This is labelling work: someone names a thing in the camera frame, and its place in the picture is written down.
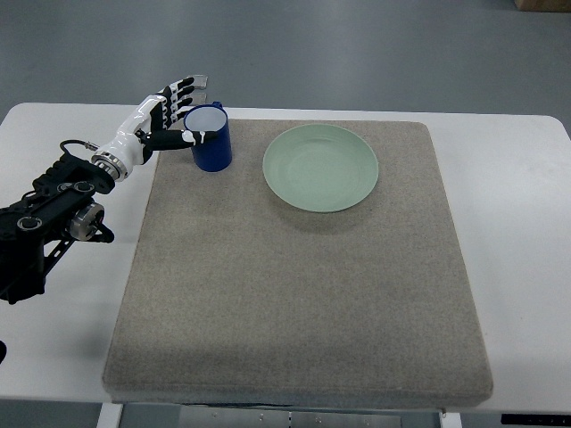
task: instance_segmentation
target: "cardboard box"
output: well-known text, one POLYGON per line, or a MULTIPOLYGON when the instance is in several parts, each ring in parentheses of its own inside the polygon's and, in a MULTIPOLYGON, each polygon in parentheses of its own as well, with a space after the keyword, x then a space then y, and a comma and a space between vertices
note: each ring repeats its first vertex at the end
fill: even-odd
POLYGON ((571 0, 515 0, 520 11, 571 12, 571 0))

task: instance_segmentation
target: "white robotic fingers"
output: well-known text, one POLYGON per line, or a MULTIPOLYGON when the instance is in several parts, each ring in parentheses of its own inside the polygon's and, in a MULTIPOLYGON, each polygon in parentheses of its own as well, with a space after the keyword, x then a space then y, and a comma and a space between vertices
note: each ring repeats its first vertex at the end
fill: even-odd
POLYGON ((127 178, 135 165, 146 162, 145 146, 137 133, 169 129, 184 117, 191 105, 206 101, 205 93, 194 94, 196 88, 204 89, 206 82, 206 76, 188 76, 147 96, 119 127, 113 140, 99 147, 91 161, 115 181, 127 178))

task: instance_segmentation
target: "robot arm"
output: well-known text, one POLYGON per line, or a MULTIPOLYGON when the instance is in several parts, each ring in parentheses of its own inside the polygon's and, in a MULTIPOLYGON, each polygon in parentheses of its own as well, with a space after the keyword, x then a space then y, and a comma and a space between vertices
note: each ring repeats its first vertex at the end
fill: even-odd
POLYGON ((190 106, 204 103, 205 76, 190 76, 148 96, 123 122, 108 144, 79 140, 60 144, 64 153, 20 201, 0 209, 0 299, 10 304, 44 293, 46 275, 76 241, 110 243, 103 206, 95 193, 109 193, 147 162, 155 150, 204 143, 216 133, 169 130, 190 106), (91 161, 70 154, 67 144, 81 144, 95 154, 91 161), (57 242, 49 255, 44 246, 57 242))

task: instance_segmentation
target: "screw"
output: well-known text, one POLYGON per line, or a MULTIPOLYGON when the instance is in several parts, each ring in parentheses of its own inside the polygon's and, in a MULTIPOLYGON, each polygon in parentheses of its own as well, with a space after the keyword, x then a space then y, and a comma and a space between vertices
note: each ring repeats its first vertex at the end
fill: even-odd
POLYGON ((73 187, 80 192, 90 192, 94 189, 93 185, 90 185, 87 181, 80 181, 73 187))
POLYGON ((20 228, 20 230, 34 230, 42 226, 42 220, 37 217, 22 217, 18 220, 16 225, 20 228))

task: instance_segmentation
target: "mug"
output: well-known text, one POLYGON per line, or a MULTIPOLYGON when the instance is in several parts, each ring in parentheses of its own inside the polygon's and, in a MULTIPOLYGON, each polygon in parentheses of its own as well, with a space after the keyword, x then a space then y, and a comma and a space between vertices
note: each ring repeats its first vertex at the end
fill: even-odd
POLYGON ((215 101, 189 110, 184 119, 185 128, 189 131, 214 131, 216 136, 207 139, 203 144, 191 147, 194 162, 198 168, 208 172, 218 172, 232 161, 230 130, 228 115, 222 104, 215 101))

